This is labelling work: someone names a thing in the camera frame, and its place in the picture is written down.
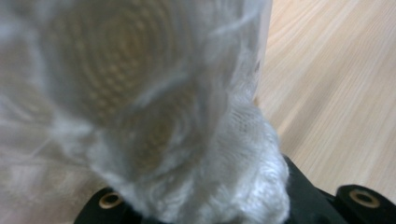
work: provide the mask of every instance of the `wrapped object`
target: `wrapped object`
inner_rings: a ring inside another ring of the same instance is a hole
[[[169,223],[279,223],[253,104],[271,2],[0,1],[0,222],[69,223],[105,183]]]

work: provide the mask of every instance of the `wooden floor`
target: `wooden floor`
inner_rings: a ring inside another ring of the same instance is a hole
[[[396,203],[396,1],[274,0],[257,100],[314,185]]]

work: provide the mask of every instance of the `wood grain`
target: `wood grain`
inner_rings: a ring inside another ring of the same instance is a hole
[[[281,149],[321,189],[396,203],[396,2],[274,0],[257,92]]]

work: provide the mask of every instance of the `brass grommet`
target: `brass grommet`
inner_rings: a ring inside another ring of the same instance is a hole
[[[100,199],[99,206],[103,209],[110,209],[122,202],[123,199],[117,192],[109,192]]]
[[[377,208],[380,205],[379,200],[373,196],[371,193],[361,190],[361,189],[353,189],[349,192],[349,197],[360,205],[369,208]]]

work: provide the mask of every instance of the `black object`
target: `black object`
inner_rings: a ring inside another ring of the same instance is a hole
[[[289,158],[290,218],[285,224],[396,224],[396,206],[362,186],[343,186],[332,196],[316,189]],[[95,193],[75,224],[165,224],[142,218],[110,188]]]

